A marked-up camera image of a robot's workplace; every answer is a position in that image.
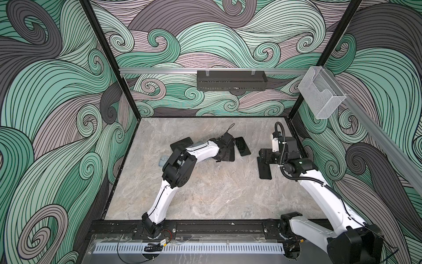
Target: swirl pattern wallpaper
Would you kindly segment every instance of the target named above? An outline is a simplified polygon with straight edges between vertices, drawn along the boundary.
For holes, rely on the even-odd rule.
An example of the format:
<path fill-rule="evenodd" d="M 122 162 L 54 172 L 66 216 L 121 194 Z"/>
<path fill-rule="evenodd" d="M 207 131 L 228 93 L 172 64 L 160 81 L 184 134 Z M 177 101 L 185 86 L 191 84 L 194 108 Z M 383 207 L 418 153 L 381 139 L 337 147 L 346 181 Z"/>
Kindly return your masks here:
<path fill-rule="evenodd" d="M 1 263 L 74 263 L 137 123 L 79 0 L 0 1 Z"/>
<path fill-rule="evenodd" d="M 383 0 L 366 1 L 362 7 Z M 343 16 L 344 0 L 91 0 L 120 67 L 308 68 Z M 142 116 L 280 116 L 301 76 L 268 90 L 199 92 L 195 75 L 127 74 Z"/>
<path fill-rule="evenodd" d="M 420 171 L 421 12 L 422 1 L 361 8 L 326 64 Z M 340 105 L 329 119 L 316 120 L 304 103 L 294 125 L 329 183 L 399 247 L 388 263 L 420 263 L 422 198 L 350 110 Z"/>

